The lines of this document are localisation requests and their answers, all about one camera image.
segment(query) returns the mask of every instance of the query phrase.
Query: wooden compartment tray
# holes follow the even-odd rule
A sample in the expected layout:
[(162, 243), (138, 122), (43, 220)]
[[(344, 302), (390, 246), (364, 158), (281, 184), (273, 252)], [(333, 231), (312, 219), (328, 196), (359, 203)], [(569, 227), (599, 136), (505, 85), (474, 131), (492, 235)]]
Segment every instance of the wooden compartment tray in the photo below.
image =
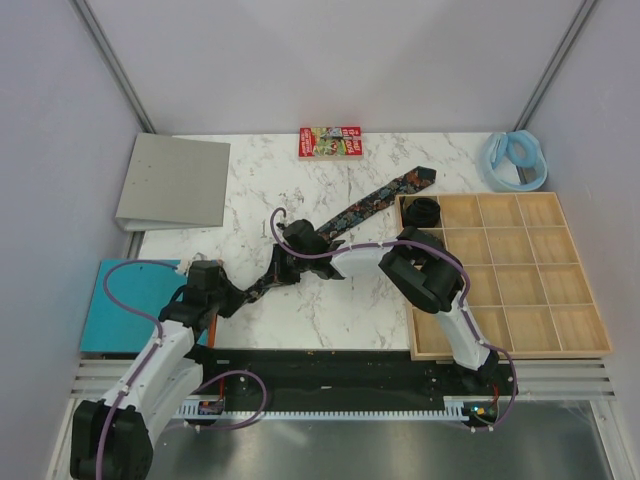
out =
[[(420, 195), (402, 195), (396, 217)], [(467, 298), (483, 334), (514, 358), (589, 358), (612, 352), (554, 193), (431, 195), (434, 228), (471, 278)], [(445, 360), (451, 348), (432, 315), (407, 304), (414, 360)]]

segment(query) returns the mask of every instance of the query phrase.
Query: white marble table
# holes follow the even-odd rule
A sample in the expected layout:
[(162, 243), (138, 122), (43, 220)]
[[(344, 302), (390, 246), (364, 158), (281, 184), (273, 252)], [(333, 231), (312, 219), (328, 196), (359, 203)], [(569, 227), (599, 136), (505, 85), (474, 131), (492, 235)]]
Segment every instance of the white marble table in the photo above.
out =
[[(228, 142), (231, 159), (224, 225), (148, 232), (140, 258), (221, 258), (231, 280), (251, 285), (267, 268), (273, 240), (268, 219), (284, 206), (288, 220), (316, 227), (415, 166), (437, 171), (424, 193), (489, 191), (475, 159), (487, 133), (366, 134), (362, 160), (300, 161), (298, 135), (193, 135)], [(515, 168), (507, 178), (518, 180)], [(395, 232), (393, 208), (346, 233), (347, 241), (380, 240)], [(232, 318), (220, 319), (221, 348), (407, 349), (402, 295), (383, 276), (324, 281), (312, 273), (275, 289)]]

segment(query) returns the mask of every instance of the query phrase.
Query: necktie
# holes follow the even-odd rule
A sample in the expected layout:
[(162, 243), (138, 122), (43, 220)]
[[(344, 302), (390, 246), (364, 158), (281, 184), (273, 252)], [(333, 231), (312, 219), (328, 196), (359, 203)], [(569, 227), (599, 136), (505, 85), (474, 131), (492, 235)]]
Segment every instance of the necktie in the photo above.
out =
[(370, 193), (362, 200), (358, 200), (318, 228), (316, 232), (325, 240), (331, 241), (356, 225), (360, 225), (376, 212), (393, 205), (396, 195), (412, 195), (418, 193), (420, 190), (432, 185), (435, 181), (435, 170), (426, 167), (416, 167), (404, 175), (393, 179), (384, 187)]
[[(316, 233), (330, 242), (349, 229), (361, 224), (376, 212), (393, 205), (396, 195), (411, 195), (417, 193), (429, 185), (432, 185), (435, 180), (435, 170), (416, 167), (392, 180), (384, 187), (370, 193), (362, 200), (358, 200), (318, 228)], [(262, 298), (265, 293), (274, 287), (292, 285), (300, 280), (299, 274), (295, 275), (296, 278), (280, 278), (278, 275), (280, 264), (286, 261), (283, 255), (284, 252), (282, 250), (274, 247), (271, 263), (269, 264), (269, 271), (244, 291), (244, 303), (253, 303)]]

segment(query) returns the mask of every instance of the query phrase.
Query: purple cable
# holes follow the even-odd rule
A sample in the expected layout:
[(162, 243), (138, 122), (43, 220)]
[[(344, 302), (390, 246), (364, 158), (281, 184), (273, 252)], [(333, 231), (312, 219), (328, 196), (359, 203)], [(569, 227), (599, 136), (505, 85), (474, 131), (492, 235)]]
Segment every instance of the purple cable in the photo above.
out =
[[(118, 307), (122, 308), (123, 310), (129, 313), (138, 315), (139, 317), (143, 317), (143, 318), (146, 318), (147, 320), (151, 320), (153, 324), (156, 326), (158, 338), (162, 338), (164, 329), (162, 328), (162, 323), (157, 318), (155, 318), (152, 315), (149, 315), (146, 312), (143, 312), (142, 310), (138, 310), (137, 308), (133, 308), (125, 303), (122, 303), (113, 295), (113, 293), (109, 289), (109, 278), (111, 277), (113, 272), (115, 272), (116, 270), (122, 267), (126, 267), (128, 265), (135, 265), (135, 264), (159, 265), (161, 267), (171, 268), (172, 270), (175, 270), (177, 268), (175, 265), (171, 265), (170, 263), (165, 263), (165, 262), (159, 262), (157, 260), (127, 260), (125, 262), (119, 263), (118, 265), (111, 267), (107, 271), (107, 273), (104, 276), (104, 279), (102, 280), (102, 289), (104, 290), (104, 293), (107, 296), (107, 298), (109, 298), (109, 300), (115, 303)], [(157, 349), (158, 349), (158, 344), (153, 344), (153, 346), (149, 350), (149, 353), (145, 355), (145, 357), (142, 359), (142, 361), (138, 365), (138, 368), (135, 369), (133, 374), (131, 374), (131, 377), (129, 377), (129, 380), (126, 381), (125, 386), (131, 387), (131, 385), (133, 385), (133, 382), (135, 382), (136, 378), (138, 378), (138, 375), (140, 375), (140, 372), (142, 372), (142, 369), (149, 363), (149, 360), (151, 360), (151, 357), (153, 356), (153, 354), (156, 352)], [(105, 419), (104, 425), (102, 427), (102, 431), (100, 432), (100, 440), (98, 441), (98, 451), (96, 452), (96, 480), (102, 480), (104, 447), (105, 447), (105, 444), (107, 443), (107, 434), (109, 433), (109, 425), (111, 425), (111, 422), (113, 421), (113, 417), (116, 413), (116, 410), (122, 403), (122, 399), (124, 398), (124, 396), (125, 396), (125, 393), (123, 391), (118, 392), (116, 399), (113, 401), (113, 405), (111, 405), (109, 412), (107, 412), (107, 418)]]
[[(107, 273), (104, 276), (104, 279), (102, 280), (102, 289), (104, 290), (104, 293), (107, 296), (107, 298), (109, 298), (109, 300), (111, 300), (118, 307), (122, 308), (123, 310), (125, 310), (125, 311), (127, 311), (129, 313), (133, 313), (134, 315), (138, 315), (139, 317), (146, 318), (147, 320), (152, 321), (153, 324), (156, 326), (156, 330), (157, 330), (157, 333), (158, 333), (158, 338), (162, 338), (162, 335), (163, 335), (163, 332), (164, 332), (164, 329), (162, 327), (162, 322), (160, 322), (154, 316), (152, 316), (152, 315), (150, 315), (150, 314), (148, 314), (146, 312), (143, 312), (142, 310), (138, 310), (137, 308), (133, 308), (133, 307), (131, 307), (131, 306), (125, 304), (125, 303), (122, 303), (120, 300), (118, 300), (113, 295), (113, 293), (109, 289), (109, 278), (111, 277), (113, 272), (115, 272), (119, 268), (126, 267), (128, 265), (136, 265), (136, 264), (159, 265), (161, 267), (171, 268), (172, 270), (175, 270), (177, 268), (176, 265), (172, 265), (172, 264), (166, 263), (166, 262), (160, 262), (158, 260), (127, 260), (125, 262), (122, 262), (122, 263), (119, 263), (118, 265), (113, 266), (112, 268), (110, 268), (107, 271)], [(145, 357), (142, 359), (142, 361), (140, 362), (138, 367), (131, 374), (131, 377), (129, 377), (129, 380), (127, 380), (125, 382), (125, 386), (131, 387), (131, 385), (133, 385), (133, 382), (135, 382), (136, 378), (138, 378), (138, 376), (140, 375), (140, 373), (142, 372), (144, 367), (149, 363), (149, 361), (151, 360), (151, 357), (153, 357), (154, 353), (156, 352), (156, 350), (158, 348), (159, 348), (159, 345), (157, 343), (154, 343), (151, 346), (151, 349), (149, 350), (149, 353), (147, 353), (147, 355), (145, 355)], [(243, 370), (231, 370), (229, 372), (222, 373), (222, 374), (218, 375), (217, 377), (214, 377), (211, 380), (208, 380), (207, 382), (205, 382), (202, 385), (200, 385), (200, 387), (198, 387), (198, 389), (193, 393), (196, 393), (196, 392), (208, 387), (209, 385), (211, 385), (212, 383), (220, 380), (221, 378), (228, 377), (230, 375), (239, 375), (239, 374), (247, 375), (248, 377), (253, 378), (260, 385), (260, 388), (262, 389), (262, 403), (260, 404), (260, 408), (251, 417), (249, 417), (246, 420), (243, 420), (240, 423), (236, 423), (234, 425), (221, 425), (221, 426), (218, 426), (218, 427), (215, 427), (215, 425), (211, 426), (211, 427), (205, 427), (208, 430), (236, 430), (238, 428), (246, 427), (246, 426), (250, 425), (251, 423), (253, 423), (255, 420), (257, 420), (257, 418), (260, 416), (260, 414), (264, 411), (265, 406), (267, 404), (267, 387), (265, 386), (265, 384), (262, 381), (262, 379), (260, 377), (258, 377), (255, 373), (252, 373), (252, 372), (245, 372)], [(123, 391), (118, 392), (118, 395), (116, 396), (115, 400), (113, 401), (113, 405), (111, 405), (111, 408), (107, 412), (107, 418), (105, 419), (104, 425), (102, 427), (102, 431), (100, 432), (100, 439), (98, 441), (98, 451), (96, 452), (96, 480), (102, 480), (102, 467), (103, 467), (103, 462), (104, 462), (104, 448), (105, 448), (105, 444), (107, 442), (107, 434), (109, 432), (109, 425), (111, 425), (111, 423), (113, 422), (113, 417), (114, 417), (114, 415), (116, 413), (116, 410), (118, 409), (118, 407), (122, 403), (122, 400), (124, 399), (124, 397), (125, 397), (125, 393)]]
[(260, 389), (262, 390), (262, 402), (260, 403), (258, 410), (256, 410), (249, 418), (239, 423), (234, 423), (233, 425), (210, 425), (208, 427), (200, 427), (202, 430), (237, 430), (239, 428), (248, 427), (258, 419), (262, 412), (264, 412), (264, 409), (267, 406), (267, 387), (259, 376), (246, 370), (229, 370), (228, 372), (221, 373), (220, 375), (213, 377), (211, 380), (204, 382), (193, 393), (204, 390), (209, 385), (212, 385), (225, 377), (230, 377), (231, 375), (246, 375), (258, 382), (258, 385), (260, 385)]
[[(355, 245), (350, 245), (348, 247), (338, 248), (337, 250), (333, 250), (331, 252), (318, 253), (315, 255), (307, 255), (307, 254), (299, 253), (299, 252), (296, 252), (295, 250), (292, 250), (291, 247), (289, 247), (286, 243), (284, 243), (282, 239), (278, 236), (278, 232), (276, 230), (276, 223), (275, 223), (275, 218), (278, 213), (282, 213), (282, 215), (285, 218), (287, 216), (287, 211), (283, 207), (278, 207), (273, 211), (273, 213), (271, 214), (271, 220), (270, 220), (271, 234), (273, 235), (273, 238), (278, 243), (278, 245), (280, 245), (280, 247), (285, 252), (289, 253), (290, 255), (293, 255), (294, 257), (302, 258), (305, 260), (317, 260), (320, 258), (334, 257), (344, 252), (349, 252), (351, 250), (359, 250), (362, 248), (386, 248), (386, 247), (395, 247), (395, 246), (404, 245), (407, 247), (424, 250), (430, 255), (433, 255), (434, 257), (440, 258), (445, 262), (449, 263), (452, 267), (454, 267), (460, 273), (460, 275), (464, 279), (464, 288), (462, 289), (462, 295), (460, 295), (460, 303), (459, 303), (460, 307), (463, 307), (462, 314), (464, 316), (464, 319), (467, 322), (467, 326), (471, 330), (471, 333), (473, 334), (476, 341), (478, 342), (482, 341), (481, 340), (482, 337), (480, 333), (476, 330), (469, 313), (467, 312), (466, 308), (464, 308), (464, 301), (467, 298), (467, 295), (469, 294), (469, 290), (471, 289), (471, 278), (469, 278), (469, 274), (465, 271), (465, 269), (446, 253), (443, 253), (440, 250), (430, 247), (428, 245), (424, 245), (418, 242), (413, 242), (411, 240), (392, 240), (389, 242), (358, 243)], [(509, 399), (509, 404), (507, 405), (507, 409), (505, 410), (505, 412), (502, 414), (502, 416), (498, 420), (496, 420), (496, 422), (492, 426), (475, 427), (475, 431), (491, 431), (493, 430), (494, 427), (497, 427), (498, 425), (500, 425), (511, 413), (513, 404), (516, 400), (516, 392), (518, 388), (518, 377), (516, 375), (516, 366), (513, 363), (513, 358), (511, 357), (511, 354), (509, 352), (507, 352), (504, 348), (497, 347), (495, 345), (492, 345), (484, 341), (482, 342), (483, 342), (482, 345), (484, 345), (488, 349), (498, 353), (502, 353), (506, 357), (507, 361), (509, 362), (509, 366), (511, 367), (511, 374), (513, 376), (513, 379), (512, 379), (513, 391), (511, 392), (511, 398)]]

